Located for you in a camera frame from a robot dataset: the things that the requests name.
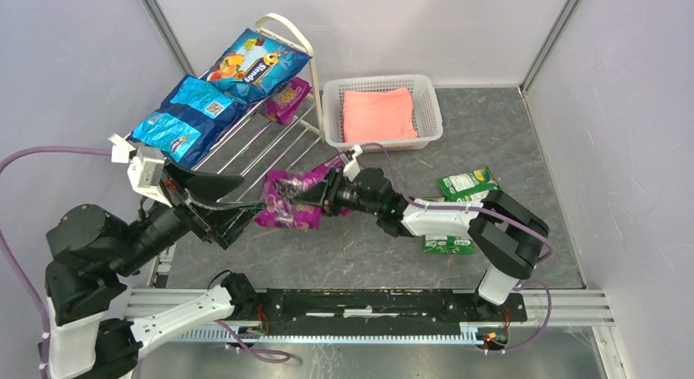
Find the green candy bag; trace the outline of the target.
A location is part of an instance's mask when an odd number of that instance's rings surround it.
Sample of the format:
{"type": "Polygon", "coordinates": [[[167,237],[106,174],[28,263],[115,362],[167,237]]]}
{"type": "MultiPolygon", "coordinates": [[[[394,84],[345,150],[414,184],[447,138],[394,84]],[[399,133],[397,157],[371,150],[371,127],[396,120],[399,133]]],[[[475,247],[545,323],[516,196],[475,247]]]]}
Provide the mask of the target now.
{"type": "Polygon", "coordinates": [[[422,251],[427,254],[472,255],[476,245],[464,229],[456,227],[457,235],[426,234],[422,251]]]}
{"type": "Polygon", "coordinates": [[[439,178],[438,184],[447,201],[481,201],[489,191],[501,190],[487,165],[471,172],[439,178]]]}

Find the purple candy bag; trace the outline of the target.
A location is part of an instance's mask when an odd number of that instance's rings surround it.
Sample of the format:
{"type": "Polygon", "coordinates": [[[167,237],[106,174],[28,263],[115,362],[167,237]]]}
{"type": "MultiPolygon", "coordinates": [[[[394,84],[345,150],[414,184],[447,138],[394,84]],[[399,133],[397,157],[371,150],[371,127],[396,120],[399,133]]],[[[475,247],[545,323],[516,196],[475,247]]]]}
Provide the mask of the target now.
{"type": "Polygon", "coordinates": [[[295,198],[322,179],[323,176],[317,172],[270,170],[265,176],[260,197],[266,207],[258,213],[255,222],[264,228],[319,229],[321,210],[313,205],[297,203],[295,198]]]}
{"type": "Polygon", "coordinates": [[[328,169],[342,169],[349,160],[340,153],[327,160],[323,165],[328,169]]]}
{"type": "Polygon", "coordinates": [[[266,101],[265,117],[277,124],[291,124],[301,102],[309,95],[311,89],[306,80],[298,77],[290,79],[266,101]]]}

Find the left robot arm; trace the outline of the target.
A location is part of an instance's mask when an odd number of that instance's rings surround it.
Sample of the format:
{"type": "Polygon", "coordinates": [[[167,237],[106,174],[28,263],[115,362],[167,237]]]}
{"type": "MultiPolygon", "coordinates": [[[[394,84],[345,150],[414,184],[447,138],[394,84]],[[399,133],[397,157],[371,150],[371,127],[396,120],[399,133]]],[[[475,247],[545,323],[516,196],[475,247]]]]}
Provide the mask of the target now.
{"type": "Polygon", "coordinates": [[[205,323],[249,313],[255,292],[234,274],[210,291],[151,316],[109,319],[122,278],[188,233],[228,248],[264,208],[262,201],[227,202],[243,177],[197,173],[168,161],[132,161],[134,191],[152,200],[128,223],[98,205],[78,205],[47,232],[52,262],[45,272],[52,378],[121,378],[174,337],[205,323]]]}

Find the blue candy bag back side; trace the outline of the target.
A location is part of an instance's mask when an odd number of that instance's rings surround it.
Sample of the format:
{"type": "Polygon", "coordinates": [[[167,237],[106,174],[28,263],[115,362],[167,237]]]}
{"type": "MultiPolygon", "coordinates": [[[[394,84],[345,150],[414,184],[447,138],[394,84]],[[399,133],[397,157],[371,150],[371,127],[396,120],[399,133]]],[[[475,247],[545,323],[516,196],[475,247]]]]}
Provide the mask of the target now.
{"type": "Polygon", "coordinates": [[[244,102],[227,96],[212,84],[187,75],[160,107],[130,133],[135,142],[161,150],[191,169],[211,151],[223,132],[248,110],[244,102]]]}

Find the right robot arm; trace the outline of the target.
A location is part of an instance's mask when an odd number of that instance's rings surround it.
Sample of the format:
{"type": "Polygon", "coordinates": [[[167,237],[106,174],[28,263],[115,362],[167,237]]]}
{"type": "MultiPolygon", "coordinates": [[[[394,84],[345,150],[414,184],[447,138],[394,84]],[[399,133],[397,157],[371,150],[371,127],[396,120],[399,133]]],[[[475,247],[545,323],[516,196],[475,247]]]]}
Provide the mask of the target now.
{"type": "Polygon", "coordinates": [[[393,237],[470,238],[489,261],[476,294],[492,305],[505,303],[519,282],[530,279],[536,265],[550,254],[547,224],[499,190],[480,201],[424,201],[397,192],[380,168],[354,174],[331,169],[293,202],[318,207],[325,215],[344,209],[372,214],[393,237]]]}

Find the blue candy bag with fruits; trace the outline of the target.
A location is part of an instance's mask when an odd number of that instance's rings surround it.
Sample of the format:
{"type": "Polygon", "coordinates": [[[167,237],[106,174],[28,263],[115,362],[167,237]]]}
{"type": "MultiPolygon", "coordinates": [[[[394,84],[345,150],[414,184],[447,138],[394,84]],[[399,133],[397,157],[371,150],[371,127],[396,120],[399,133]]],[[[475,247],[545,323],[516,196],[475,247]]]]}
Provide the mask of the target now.
{"type": "Polygon", "coordinates": [[[294,78],[311,56],[246,29],[205,75],[218,90],[241,102],[258,102],[294,78]]]}

